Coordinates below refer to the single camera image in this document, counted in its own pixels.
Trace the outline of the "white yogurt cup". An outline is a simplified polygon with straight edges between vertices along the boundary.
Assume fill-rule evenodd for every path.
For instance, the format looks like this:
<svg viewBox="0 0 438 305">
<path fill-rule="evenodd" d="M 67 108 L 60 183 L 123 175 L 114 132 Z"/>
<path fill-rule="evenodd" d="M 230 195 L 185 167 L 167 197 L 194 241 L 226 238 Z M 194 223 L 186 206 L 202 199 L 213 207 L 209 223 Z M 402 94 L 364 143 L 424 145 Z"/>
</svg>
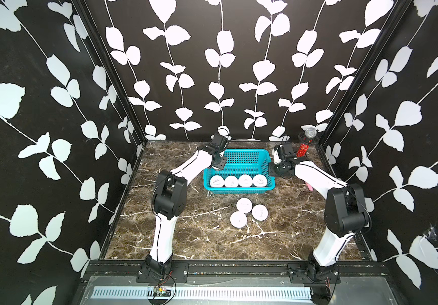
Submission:
<svg viewBox="0 0 438 305">
<path fill-rule="evenodd" d="M 214 175 L 209 181 L 209 185 L 212 188 L 222 188 L 225 185 L 225 180 L 220 175 Z"/>
<path fill-rule="evenodd" d="M 248 218 L 246 214 L 236 211 L 230 216 L 230 223 L 238 229 L 243 228 L 247 224 Z"/>
<path fill-rule="evenodd" d="M 224 186 L 226 188 L 238 188 L 239 187 L 239 179 L 235 176 L 228 176 L 224 178 Z"/>
<path fill-rule="evenodd" d="M 255 205 L 251 213 L 257 221 L 265 221 L 269 215 L 267 207 L 261 204 Z"/>
<path fill-rule="evenodd" d="M 244 174 L 238 178 L 238 183 L 242 188 L 250 188 L 253 186 L 253 178 L 250 175 Z"/>
<path fill-rule="evenodd" d="M 257 188 L 265 188 L 268 185 L 268 179 L 262 174 L 255 175 L 252 181 L 253 185 Z"/>
<path fill-rule="evenodd" d="M 237 210 L 244 214 L 248 214 L 253 209 L 253 203 L 248 198 L 240 198 L 236 203 Z"/>
</svg>

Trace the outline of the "teal plastic basket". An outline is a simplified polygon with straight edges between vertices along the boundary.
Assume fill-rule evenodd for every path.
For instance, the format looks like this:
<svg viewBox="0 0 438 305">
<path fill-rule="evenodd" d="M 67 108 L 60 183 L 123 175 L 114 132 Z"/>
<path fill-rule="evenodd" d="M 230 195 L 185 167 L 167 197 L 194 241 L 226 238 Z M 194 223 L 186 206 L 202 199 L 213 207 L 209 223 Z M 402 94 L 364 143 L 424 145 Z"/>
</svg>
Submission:
<svg viewBox="0 0 438 305">
<path fill-rule="evenodd" d="M 268 173 L 268 164 L 271 162 L 269 152 L 265 149 L 226 149 L 224 152 L 226 164 L 223 170 L 205 169 L 203 173 L 204 188 L 214 194 L 257 194 L 271 191 L 275 188 L 275 178 Z M 263 175 L 267 185 L 264 187 L 241 187 L 236 188 L 215 188 L 210 184 L 213 176 L 218 175 L 223 179 L 233 176 L 240 178 L 242 175 L 249 175 L 253 178 L 256 175 Z"/>
</svg>

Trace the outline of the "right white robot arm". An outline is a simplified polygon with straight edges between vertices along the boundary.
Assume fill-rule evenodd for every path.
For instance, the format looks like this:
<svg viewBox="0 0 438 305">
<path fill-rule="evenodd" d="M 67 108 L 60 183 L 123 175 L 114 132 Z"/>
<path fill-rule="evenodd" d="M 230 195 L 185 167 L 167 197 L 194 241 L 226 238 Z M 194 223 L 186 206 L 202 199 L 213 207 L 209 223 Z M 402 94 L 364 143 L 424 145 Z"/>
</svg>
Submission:
<svg viewBox="0 0 438 305">
<path fill-rule="evenodd" d="M 348 241 L 371 225 L 363 189 L 347 184 L 322 170 L 305 156 L 297 156 L 291 143 L 277 145 L 268 164 L 272 177 L 295 176 L 312 186 L 326 200 L 325 232 L 309 256 L 306 275 L 313 282 L 324 281 L 333 272 Z"/>
</svg>

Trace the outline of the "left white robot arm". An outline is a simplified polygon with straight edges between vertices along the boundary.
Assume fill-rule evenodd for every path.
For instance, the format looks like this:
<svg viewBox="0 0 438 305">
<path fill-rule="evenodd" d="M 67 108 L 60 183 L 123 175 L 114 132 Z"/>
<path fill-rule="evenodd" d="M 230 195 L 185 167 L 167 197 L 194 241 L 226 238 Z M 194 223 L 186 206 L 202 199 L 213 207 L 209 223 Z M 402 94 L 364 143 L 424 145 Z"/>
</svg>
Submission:
<svg viewBox="0 0 438 305">
<path fill-rule="evenodd" d="M 224 169 L 224 151 L 228 144 L 226 137 L 216 133 L 211 142 L 198 147 L 179 167 L 163 170 L 157 176 L 151 198 L 155 216 L 154 241 L 145 258 L 145 266 L 159 279 L 167 278 L 171 272 L 174 230 L 186 207 L 188 186 L 205 169 Z"/>
</svg>

